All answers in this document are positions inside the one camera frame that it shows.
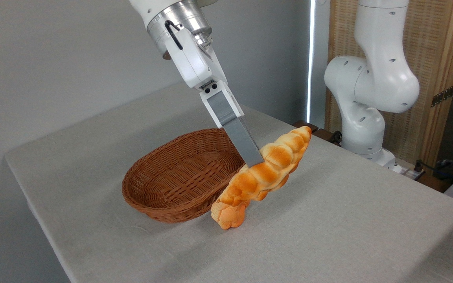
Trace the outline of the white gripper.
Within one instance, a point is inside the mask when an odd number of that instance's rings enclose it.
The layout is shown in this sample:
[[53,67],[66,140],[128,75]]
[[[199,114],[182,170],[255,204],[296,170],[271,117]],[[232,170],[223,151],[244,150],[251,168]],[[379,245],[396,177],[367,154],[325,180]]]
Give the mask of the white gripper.
[[225,130],[246,165],[263,163],[260,147],[244,121],[244,112],[226,85],[228,81],[214,49],[204,50],[185,28],[169,30],[174,37],[166,40],[166,48],[187,86],[203,90],[200,93],[203,104],[216,126]]

